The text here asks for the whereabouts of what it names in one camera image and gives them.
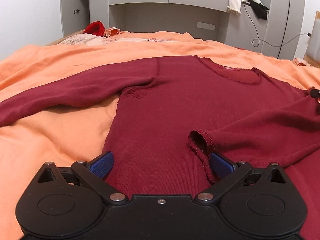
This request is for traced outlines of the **dark red knit sweater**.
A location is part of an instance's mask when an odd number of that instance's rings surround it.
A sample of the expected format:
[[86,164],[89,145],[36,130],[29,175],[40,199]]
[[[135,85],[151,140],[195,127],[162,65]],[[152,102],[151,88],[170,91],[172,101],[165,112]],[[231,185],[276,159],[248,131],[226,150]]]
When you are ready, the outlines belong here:
[[1,102],[1,125],[119,95],[100,151],[44,162],[23,239],[319,239],[319,90],[198,56],[98,66]]

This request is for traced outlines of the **orange bed duvet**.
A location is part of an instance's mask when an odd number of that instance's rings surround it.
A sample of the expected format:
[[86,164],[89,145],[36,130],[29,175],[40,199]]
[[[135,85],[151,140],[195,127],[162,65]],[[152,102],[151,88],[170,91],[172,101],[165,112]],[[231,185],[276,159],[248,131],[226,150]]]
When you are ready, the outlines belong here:
[[1,61],[1,239],[46,161],[114,155],[106,182],[134,194],[191,194],[217,181],[209,154],[285,168],[319,239],[319,69],[188,34],[121,33],[101,46],[26,46]]

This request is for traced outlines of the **grey tall wardrobe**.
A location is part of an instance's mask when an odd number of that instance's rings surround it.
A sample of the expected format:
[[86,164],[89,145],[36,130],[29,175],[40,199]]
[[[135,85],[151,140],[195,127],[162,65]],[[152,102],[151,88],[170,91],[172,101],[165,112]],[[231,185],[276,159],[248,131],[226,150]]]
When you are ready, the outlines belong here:
[[252,8],[241,6],[241,14],[230,13],[221,42],[273,56],[294,58],[302,35],[305,0],[260,0],[268,7],[267,20],[258,19]]

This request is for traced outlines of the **black cloth on desk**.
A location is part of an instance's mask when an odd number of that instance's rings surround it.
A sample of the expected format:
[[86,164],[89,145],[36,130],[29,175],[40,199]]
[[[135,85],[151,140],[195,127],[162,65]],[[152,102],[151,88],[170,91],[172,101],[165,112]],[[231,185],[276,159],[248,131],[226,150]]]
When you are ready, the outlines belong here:
[[248,3],[250,7],[253,9],[253,12],[255,13],[258,19],[267,20],[267,15],[269,12],[268,7],[264,6],[261,3],[257,3],[253,0],[249,0]]

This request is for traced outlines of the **grey built-in desk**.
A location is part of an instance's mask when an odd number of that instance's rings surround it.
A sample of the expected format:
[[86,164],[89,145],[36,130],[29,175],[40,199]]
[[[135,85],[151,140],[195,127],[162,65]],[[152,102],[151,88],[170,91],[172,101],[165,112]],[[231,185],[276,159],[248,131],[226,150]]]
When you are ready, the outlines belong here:
[[[171,31],[215,40],[228,0],[108,0],[110,26],[132,33]],[[200,29],[197,22],[215,25]]]

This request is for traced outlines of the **red hat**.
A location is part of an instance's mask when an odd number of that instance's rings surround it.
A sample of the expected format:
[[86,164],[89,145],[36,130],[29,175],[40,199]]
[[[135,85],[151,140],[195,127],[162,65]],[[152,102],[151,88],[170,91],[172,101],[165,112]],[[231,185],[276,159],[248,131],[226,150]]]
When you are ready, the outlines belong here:
[[95,36],[104,36],[104,32],[105,27],[100,21],[90,23],[84,30],[84,34],[91,34]]

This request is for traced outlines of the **grey open wardrobe door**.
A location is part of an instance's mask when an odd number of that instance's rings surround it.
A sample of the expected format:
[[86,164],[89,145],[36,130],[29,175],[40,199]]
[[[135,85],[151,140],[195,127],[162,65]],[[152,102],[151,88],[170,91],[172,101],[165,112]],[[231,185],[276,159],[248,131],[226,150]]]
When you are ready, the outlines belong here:
[[85,29],[90,22],[89,0],[60,0],[63,36]]

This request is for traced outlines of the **white wall socket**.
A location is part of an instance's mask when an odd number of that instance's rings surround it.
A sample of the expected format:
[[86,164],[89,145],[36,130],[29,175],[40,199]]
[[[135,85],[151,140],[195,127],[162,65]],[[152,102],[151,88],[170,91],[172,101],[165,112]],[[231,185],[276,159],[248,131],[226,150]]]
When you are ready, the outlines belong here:
[[197,22],[197,27],[200,29],[215,31],[215,25],[210,23]]

